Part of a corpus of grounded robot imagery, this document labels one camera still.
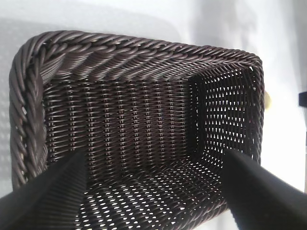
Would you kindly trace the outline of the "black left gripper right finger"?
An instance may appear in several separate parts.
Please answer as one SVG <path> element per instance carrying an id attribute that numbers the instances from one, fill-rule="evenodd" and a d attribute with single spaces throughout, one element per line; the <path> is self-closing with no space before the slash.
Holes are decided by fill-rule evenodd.
<path id="1" fill-rule="evenodd" d="M 225 151 L 222 187 L 240 230 L 307 228 L 307 195 L 236 149 Z"/>

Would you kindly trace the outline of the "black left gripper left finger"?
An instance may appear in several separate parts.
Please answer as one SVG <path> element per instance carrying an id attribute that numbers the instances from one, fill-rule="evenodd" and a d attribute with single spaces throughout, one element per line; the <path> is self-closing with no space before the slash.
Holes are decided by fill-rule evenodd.
<path id="1" fill-rule="evenodd" d="M 86 190 L 83 153 L 70 154 L 0 199 L 2 230 L 72 230 Z"/>

